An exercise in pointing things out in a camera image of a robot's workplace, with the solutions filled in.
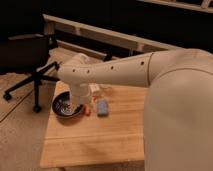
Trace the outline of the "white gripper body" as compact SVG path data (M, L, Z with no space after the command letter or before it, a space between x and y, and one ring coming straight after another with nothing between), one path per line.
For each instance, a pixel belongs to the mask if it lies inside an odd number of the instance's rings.
M70 86L71 109L75 110L80 105L91 102L91 89L88 84L72 84Z

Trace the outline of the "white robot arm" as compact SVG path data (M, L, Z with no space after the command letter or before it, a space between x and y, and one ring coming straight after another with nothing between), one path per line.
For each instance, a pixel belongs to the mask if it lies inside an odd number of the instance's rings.
M156 51L90 64L79 53L62 64L72 101L89 101L89 85L146 87L145 171L213 171L213 53Z

